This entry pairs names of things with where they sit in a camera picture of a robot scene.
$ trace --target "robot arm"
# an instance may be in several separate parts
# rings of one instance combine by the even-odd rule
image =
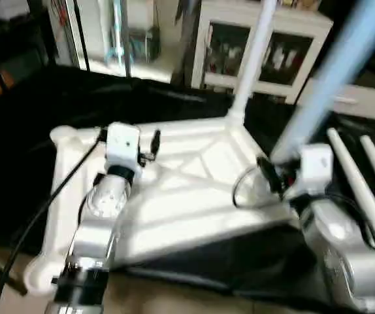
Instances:
[[[106,175],[83,201],[79,225],[74,233],[54,301],[47,314],[103,312],[102,300],[119,240],[120,220],[141,167],[155,160],[160,132],[156,131],[150,153],[139,150],[137,127],[113,123],[106,140]]]

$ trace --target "floor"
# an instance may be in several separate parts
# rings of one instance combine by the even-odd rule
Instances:
[[[2,264],[8,252],[0,250]],[[13,275],[20,275],[30,257],[20,256]],[[0,314],[44,313],[52,296],[21,297],[5,287],[0,304]],[[242,298],[220,296],[219,294],[157,281],[114,274],[109,280],[104,296],[104,314],[294,314],[296,312],[272,304],[251,302]]]
[[[175,47],[163,47],[160,56],[151,63],[132,63],[131,76],[140,79],[156,80],[158,82],[170,83],[172,72],[176,64]],[[82,56],[78,57],[81,69],[86,69]],[[116,60],[111,60],[107,65],[103,61],[89,59],[90,71],[108,75],[125,76],[125,65],[119,65]]]

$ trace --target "white cabinet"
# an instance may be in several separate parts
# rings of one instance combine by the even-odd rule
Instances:
[[[305,85],[298,104],[304,105],[305,99],[312,93],[316,80],[310,78]],[[333,111],[337,113],[350,114],[352,116],[364,116],[375,119],[375,88],[345,85],[341,91],[334,96]]]
[[[259,2],[203,0],[191,87],[209,84],[235,92],[250,53],[250,35],[257,31],[260,10]],[[253,90],[285,97],[286,103],[293,103],[332,24],[316,12],[278,7]]]

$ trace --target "black cloth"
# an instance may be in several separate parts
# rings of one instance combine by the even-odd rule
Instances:
[[[56,157],[49,138],[52,128],[225,116],[232,101],[232,96],[209,91],[67,67],[47,67],[19,83],[0,97],[0,245],[14,244],[50,193]],[[245,127],[269,154],[294,110],[256,96],[248,103]],[[375,142],[375,121],[332,114],[313,141],[328,143],[325,130],[330,126],[340,132],[375,194],[375,175],[359,143],[363,134]],[[334,166],[329,188],[352,197],[340,165]],[[40,251],[45,224],[46,216],[27,238],[24,252]],[[331,312],[318,292],[305,289],[313,265],[301,233],[290,226],[277,226],[118,271]]]

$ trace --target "light blue pole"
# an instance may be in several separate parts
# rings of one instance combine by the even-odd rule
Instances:
[[[306,144],[327,116],[340,87],[352,80],[374,49],[375,0],[363,0],[319,70],[313,94],[293,115],[272,151],[270,159],[274,164],[297,156],[300,146]]]

